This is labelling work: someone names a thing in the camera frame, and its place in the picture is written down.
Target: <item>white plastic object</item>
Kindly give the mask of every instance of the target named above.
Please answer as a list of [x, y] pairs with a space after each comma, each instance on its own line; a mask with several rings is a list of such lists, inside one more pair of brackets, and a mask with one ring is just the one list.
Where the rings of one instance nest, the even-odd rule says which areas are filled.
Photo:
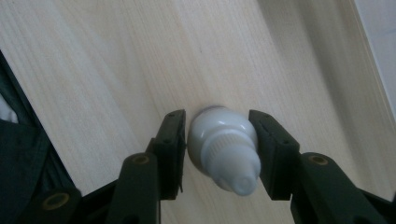
[[204, 109], [191, 123], [188, 151], [192, 163], [222, 189], [246, 196], [256, 188], [257, 134], [244, 116], [222, 106]]

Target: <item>dark fabric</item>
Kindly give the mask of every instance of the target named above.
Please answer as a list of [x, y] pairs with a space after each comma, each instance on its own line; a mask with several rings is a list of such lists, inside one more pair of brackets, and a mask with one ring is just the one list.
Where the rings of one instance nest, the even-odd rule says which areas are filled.
[[74, 184], [1, 51], [0, 93], [19, 121], [0, 120], [0, 222], [14, 223], [38, 194]]

